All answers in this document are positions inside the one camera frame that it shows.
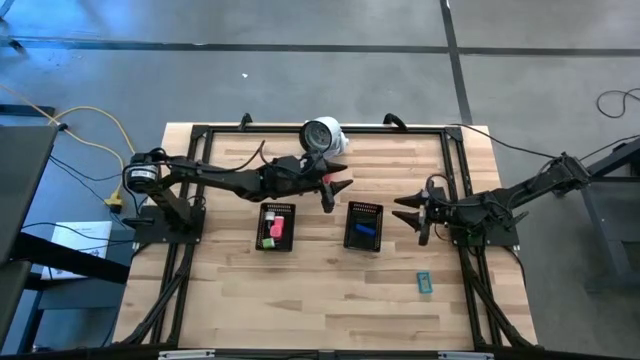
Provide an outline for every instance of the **small teal block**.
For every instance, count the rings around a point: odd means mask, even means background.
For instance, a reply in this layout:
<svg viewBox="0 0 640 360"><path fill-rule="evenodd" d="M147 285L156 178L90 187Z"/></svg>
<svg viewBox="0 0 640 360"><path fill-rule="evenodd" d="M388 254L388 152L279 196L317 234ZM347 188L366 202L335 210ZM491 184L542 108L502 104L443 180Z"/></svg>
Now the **small teal block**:
<svg viewBox="0 0 640 360"><path fill-rule="evenodd" d="M420 271L417 275L420 294L431 294L433 292L433 288L431 287L431 274L428 271Z"/></svg>

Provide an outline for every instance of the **yellow cable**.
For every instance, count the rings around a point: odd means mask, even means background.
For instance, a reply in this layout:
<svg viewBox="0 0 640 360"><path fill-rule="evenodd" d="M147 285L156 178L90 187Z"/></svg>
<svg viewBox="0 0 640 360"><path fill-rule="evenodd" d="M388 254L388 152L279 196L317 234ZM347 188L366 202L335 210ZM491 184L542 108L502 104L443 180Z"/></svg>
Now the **yellow cable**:
<svg viewBox="0 0 640 360"><path fill-rule="evenodd" d="M12 89L10 89L10 88L2 85L2 84L0 84L0 88L4 89L6 92L8 92L8 93L12 94L13 96L17 97L22 102L24 102L25 104L31 106L37 112L39 112L44 117L49 119L49 122L47 123L47 125L51 125L51 123L54 123L56 125L60 125L60 122L58 121L58 119L68 115L69 113L71 113L73 111L77 111L77 110L97 111L97 112L103 114L104 116L108 117L109 119L113 120L113 122L116 123L116 125L120 129L120 132L122 133L122 136L124 136L124 139L126 140L127 145L129 145L129 149L131 150L131 153L132 154L135 153L135 150L133 149L133 145L131 144L131 140L129 139L129 136L127 135L127 132L124 130L124 128L122 127L122 125L120 124L118 119L116 119L113 115L109 114L108 112L106 112L104 110L101 110L101 109L98 109L98 108L95 108L95 107L92 107L92 106L76 106L76 107L71 108L69 110L63 111L62 113L56 115L55 117L52 117L49 114L47 114L46 112L42 111L42 109L40 109L37 105L35 105L31 101L29 101L29 99L27 99L25 96L23 96L22 94L18 93L17 91L12 90ZM72 133L69 130L64 130L64 132L66 132L67 134L69 134L69 136L71 136L72 138L74 138L75 140L77 140L78 142L80 142L82 144L93 146L93 147L108 151L109 153L113 154L113 156L115 156L118 159L118 161L120 162L120 171L124 170L124 161L122 160L122 157L120 155L118 155L118 153L115 152L110 147L107 147L107 146L104 146L104 145L100 145L100 144L96 144L96 143L92 143L90 141L84 140L84 139L78 137L77 135L75 135L74 133ZM116 190L113 192L113 194L111 194L111 199L119 199L119 197L120 197L120 195L119 195L120 194L120 187L121 186L122 186L122 180L120 180L118 182L118 186L116 187Z"/></svg>

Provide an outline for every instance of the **green object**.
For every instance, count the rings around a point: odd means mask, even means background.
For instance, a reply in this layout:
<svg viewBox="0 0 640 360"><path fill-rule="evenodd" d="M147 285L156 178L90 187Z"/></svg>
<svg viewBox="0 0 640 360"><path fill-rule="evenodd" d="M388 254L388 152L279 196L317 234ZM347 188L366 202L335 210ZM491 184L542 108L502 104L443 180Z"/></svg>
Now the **green object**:
<svg viewBox="0 0 640 360"><path fill-rule="evenodd" d="M276 247L276 242L273 238L262 239L262 248L263 249L274 249Z"/></svg>

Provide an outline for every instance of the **blue object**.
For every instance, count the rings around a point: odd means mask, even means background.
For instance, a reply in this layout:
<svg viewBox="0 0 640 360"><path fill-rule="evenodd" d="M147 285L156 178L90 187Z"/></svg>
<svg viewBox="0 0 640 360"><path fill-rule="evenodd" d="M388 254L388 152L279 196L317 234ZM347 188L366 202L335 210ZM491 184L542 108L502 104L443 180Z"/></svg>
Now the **blue object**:
<svg viewBox="0 0 640 360"><path fill-rule="evenodd" d="M433 288L431 287L431 274L428 271L420 271L417 275L420 294L431 294L433 292Z"/></svg>
<svg viewBox="0 0 640 360"><path fill-rule="evenodd" d="M363 232L365 234L371 235L371 236L375 236L376 235L376 231L372 228L368 228L364 225L360 225L360 224L356 224L356 231L360 231Z"/></svg>

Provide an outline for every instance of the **gray floor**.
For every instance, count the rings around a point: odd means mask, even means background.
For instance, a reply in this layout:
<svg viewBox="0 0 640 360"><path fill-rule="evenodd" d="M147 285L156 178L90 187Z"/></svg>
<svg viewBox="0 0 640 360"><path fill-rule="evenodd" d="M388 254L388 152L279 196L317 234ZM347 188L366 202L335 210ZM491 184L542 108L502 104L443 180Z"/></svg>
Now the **gray floor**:
<svg viewBox="0 0 640 360"><path fill-rule="evenodd" d="M450 0L458 44L472 47L638 48L640 3L631 0ZM5 33L93 40L250 44L446 46L437 0L16 0ZM611 120L594 106L599 93L637 87L637 57L463 56L474 124L507 142L548 153L583 155L638 133L640 104ZM101 107L123 122L137 149L160 143L172 121L300 122L330 115L378 123L393 112L409 123L459 122L448 55L274 52L168 52L0 48L0 83L36 103ZM0 102L13 102L0 94ZM616 109L617 102L606 104ZM1 119L3 123L42 123ZM128 156L108 119L67 118L79 134ZM495 146L501 179L512 185L543 160ZM113 158L60 136L56 156L96 176L117 173ZM47 168L27 222L108 219L95 197ZM114 183L95 185L108 196ZM545 197L519 225L536 332L543 346L594 354L640 354L640 295L585 293L603 271L582 199ZM48 236L51 229L38 229ZM112 319L75 313L75 332L50 314L37 342L98 345ZM85 326L87 316L102 327Z"/></svg>

